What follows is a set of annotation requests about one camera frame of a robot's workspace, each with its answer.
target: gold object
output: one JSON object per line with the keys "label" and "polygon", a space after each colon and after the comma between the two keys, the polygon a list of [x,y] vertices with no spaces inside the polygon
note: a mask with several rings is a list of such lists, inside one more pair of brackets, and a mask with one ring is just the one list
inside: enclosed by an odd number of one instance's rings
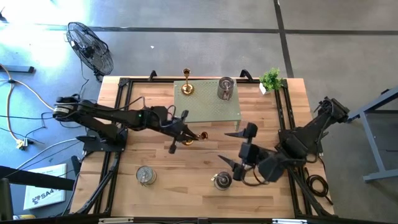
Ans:
{"label": "gold object", "polygon": [[189,68],[184,68],[184,70],[182,70],[182,73],[184,74],[185,81],[187,83],[181,86],[181,91],[184,95],[191,95],[193,93],[193,91],[195,90],[193,85],[188,83],[188,77],[189,77],[189,74],[191,74],[191,70],[189,70]]}
{"label": "gold object", "polygon": [[[202,132],[202,133],[200,133],[200,134],[197,134],[197,138],[198,138],[199,140],[207,140],[207,139],[209,138],[209,134],[207,134],[207,132],[204,131],[204,132]],[[190,145],[193,144],[193,140],[183,141],[182,144],[183,144],[184,146],[190,146]]]}

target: metal canister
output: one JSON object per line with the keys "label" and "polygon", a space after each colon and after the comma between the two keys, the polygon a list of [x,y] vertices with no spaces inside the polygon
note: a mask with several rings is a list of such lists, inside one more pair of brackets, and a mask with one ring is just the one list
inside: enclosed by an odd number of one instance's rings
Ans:
{"label": "metal canister", "polygon": [[149,166],[142,166],[138,168],[136,177],[141,184],[149,185],[155,182],[156,172]]}
{"label": "metal canister", "polygon": [[230,77],[218,80],[217,96],[222,100],[229,100],[234,92],[235,81]]}

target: gray metal frame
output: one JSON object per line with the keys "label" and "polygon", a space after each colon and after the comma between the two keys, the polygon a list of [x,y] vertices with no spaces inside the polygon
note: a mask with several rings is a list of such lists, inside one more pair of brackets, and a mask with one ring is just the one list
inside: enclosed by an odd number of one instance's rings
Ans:
{"label": "gray metal frame", "polygon": [[[385,91],[378,98],[376,98],[369,104],[363,106],[362,108],[353,113],[349,113],[348,115],[349,123],[356,118],[361,118],[366,136],[368,137],[368,141],[372,148],[374,159],[376,160],[377,167],[379,168],[379,172],[363,176],[363,180],[365,182],[385,179],[390,177],[398,177],[398,169],[386,170],[386,168],[384,167],[383,161],[379,153],[379,149],[377,148],[377,144],[374,140],[375,136],[373,135],[368,119],[366,118],[368,113],[372,113],[379,107],[389,103],[390,101],[396,98],[398,98],[398,86],[391,90]],[[398,112],[398,110],[391,110],[388,113],[396,113],[396,112]]]}

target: gold candlestick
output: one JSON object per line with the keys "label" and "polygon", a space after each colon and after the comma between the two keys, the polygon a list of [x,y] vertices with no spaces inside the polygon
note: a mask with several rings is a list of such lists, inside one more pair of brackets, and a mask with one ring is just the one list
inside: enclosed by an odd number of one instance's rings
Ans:
{"label": "gold candlestick", "polygon": [[191,74],[191,70],[189,70],[188,68],[185,68],[182,71],[182,73],[184,74],[185,81],[187,81],[187,83],[181,86],[181,92],[184,95],[191,95],[193,93],[193,91],[194,91],[193,85],[188,83],[188,77],[189,77],[189,74]]}

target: green plant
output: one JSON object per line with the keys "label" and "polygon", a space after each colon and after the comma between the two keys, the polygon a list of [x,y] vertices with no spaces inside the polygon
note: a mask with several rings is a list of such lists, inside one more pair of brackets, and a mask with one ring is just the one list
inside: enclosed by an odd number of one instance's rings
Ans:
{"label": "green plant", "polygon": [[260,82],[264,85],[267,91],[278,90],[282,86],[282,79],[278,78],[279,73],[279,68],[271,68],[268,72],[264,73],[262,77],[260,77]]}

